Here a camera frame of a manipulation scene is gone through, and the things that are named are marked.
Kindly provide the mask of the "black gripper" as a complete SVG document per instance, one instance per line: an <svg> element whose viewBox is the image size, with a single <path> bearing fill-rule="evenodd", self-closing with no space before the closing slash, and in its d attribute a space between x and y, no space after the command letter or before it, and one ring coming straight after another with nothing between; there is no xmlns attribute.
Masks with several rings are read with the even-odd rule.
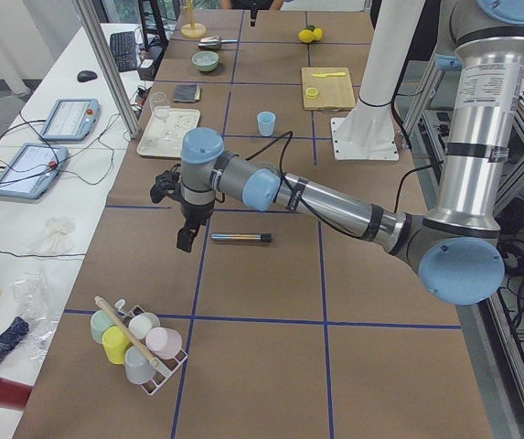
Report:
<svg viewBox="0 0 524 439"><path fill-rule="evenodd" d="M206 225L213 213L214 202L210 201L204 205L196 205L184 200L181 202L181 212L185 218L185 224L176 236L176 247L187 253L192 252L193 242L201 226Z"/></svg>

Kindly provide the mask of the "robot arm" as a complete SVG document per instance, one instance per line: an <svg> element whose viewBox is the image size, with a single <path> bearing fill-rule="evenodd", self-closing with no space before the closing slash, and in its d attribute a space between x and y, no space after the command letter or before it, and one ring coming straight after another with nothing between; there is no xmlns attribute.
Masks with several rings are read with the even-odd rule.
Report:
<svg viewBox="0 0 524 439"><path fill-rule="evenodd" d="M350 238L379 245L454 305L487 299L502 284L494 207L524 76L524 1L442 1L433 53L460 63L441 159L416 170L427 211L412 215L360 201L303 177L242 158L216 131L183 139L173 198L185 222L176 245L190 251L218 195L265 211L279 205Z"/></svg>

